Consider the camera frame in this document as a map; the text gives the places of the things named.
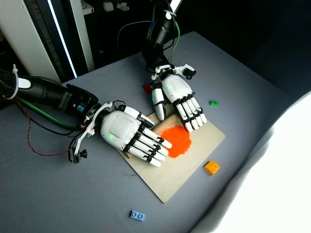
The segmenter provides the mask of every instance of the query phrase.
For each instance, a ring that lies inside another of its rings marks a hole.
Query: robotic hand
[[[182,67],[164,65],[155,68],[151,79],[155,80],[152,90],[152,101],[156,114],[160,120],[166,117],[163,92],[170,103],[173,104],[188,132],[199,129],[207,123],[202,108],[194,98],[194,92],[180,76],[191,79],[196,73],[194,68],[185,64]]]
[[[74,149],[74,161],[79,162],[86,152],[79,152],[85,136],[94,135],[94,127],[101,126],[101,135],[110,145],[160,167],[160,162],[169,154],[164,147],[171,148],[171,143],[148,129],[153,127],[154,123],[141,112],[126,106],[124,102],[116,107],[115,102],[120,101],[108,101],[97,110],[92,122],[78,139]]]

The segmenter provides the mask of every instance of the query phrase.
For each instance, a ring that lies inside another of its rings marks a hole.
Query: table surface
[[[17,107],[10,106],[0,111],[1,232],[174,233],[192,229],[287,106],[288,97],[195,32],[180,38],[173,62],[188,63],[197,70],[189,84],[208,120],[226,138],[167,203],[153,194],[100,135],[83,141],[88,158],[79,164],[69,163],[66,155],[34,154],[27,145],[28,121]],[[153,112],[151,96],[142,89],[149,82],[150,73],[140,54],[70,81],[101,102],[124,100],[146,115]],[[210,100],[218,101],[220,107],[209,107]],[[46,153],[64,151],[70,142],[34,124],[30,137],[33,147]],[[214,176],[203,169],[209,160],[221,166]],[[129,218],[131,210],[145,213],[145,221]]]

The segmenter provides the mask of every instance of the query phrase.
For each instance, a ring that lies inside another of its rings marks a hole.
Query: white panel
[[[88,40],[87,30],[86,30],[86,23],[84,21],[84,15],[81,7],[81,1],[80,0],[70,0],[72,12],[74,16],[74,20],[76,21],[76,26],[78,29],[80,42],[82,45],[82,50],[84,53],[84,57],[86,59],[86,65],[88,68],[88,71],[91,72],[95,69],[94,62],[93,62],[93,56],[91,52],[91,47]]]
[[[29,75],[59,81],[22,0],[1,0],[0,28]]]

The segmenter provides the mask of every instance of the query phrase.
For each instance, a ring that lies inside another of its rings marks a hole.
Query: wooden board
[[[172,108],[167,107],[168,113],[172,111]],[[158,134],[175,125],[182,125],[178,116],[175,114],[171,115],[160,124],[156,113],[151,114],[149,118],[156,124],[153,131]],[[177,158],[167,157],[166,160],[161,163],[161,167],[152,166],[131,154],[127,156],[122,151],[119,151],[119,153],[158,198],[163,203],[166,203],[218,147],[224,138],[225,135],[211,122],[208,122],[200,127],[199,130],[193,131],[190,134],[192,144],[185,154]]]

